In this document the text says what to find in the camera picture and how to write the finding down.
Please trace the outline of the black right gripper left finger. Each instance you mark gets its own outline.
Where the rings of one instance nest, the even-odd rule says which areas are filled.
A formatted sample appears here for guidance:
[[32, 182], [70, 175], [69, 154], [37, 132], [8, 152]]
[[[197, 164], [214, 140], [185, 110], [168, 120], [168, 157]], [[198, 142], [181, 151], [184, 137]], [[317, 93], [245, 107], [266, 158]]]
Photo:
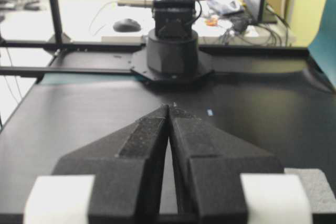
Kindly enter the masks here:
[[24, 223], [149, 223], [159, 213], [168, 106], [62, 156], [39, 176]]

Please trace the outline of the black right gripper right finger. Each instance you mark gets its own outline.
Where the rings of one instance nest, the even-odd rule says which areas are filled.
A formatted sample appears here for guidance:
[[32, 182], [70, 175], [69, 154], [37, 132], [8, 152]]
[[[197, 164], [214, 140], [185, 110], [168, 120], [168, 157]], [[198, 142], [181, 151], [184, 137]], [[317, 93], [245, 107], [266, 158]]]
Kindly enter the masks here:
[[272, 153], [179, 107], [171, 141], [200, 223], [312, 223], [305, 189]]

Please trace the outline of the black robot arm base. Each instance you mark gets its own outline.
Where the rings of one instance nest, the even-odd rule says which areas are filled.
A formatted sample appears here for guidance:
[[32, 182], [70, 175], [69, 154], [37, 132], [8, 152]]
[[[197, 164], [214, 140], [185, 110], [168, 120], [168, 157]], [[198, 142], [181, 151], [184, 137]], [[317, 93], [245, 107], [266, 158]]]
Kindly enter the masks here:
[[161, 83], [191, 83], [213, 72], [212, 56], [200, 51], [193, 24], [198, 0], [153, 0], [155, 27], [146, 45], [133, 53], [131, 71]]

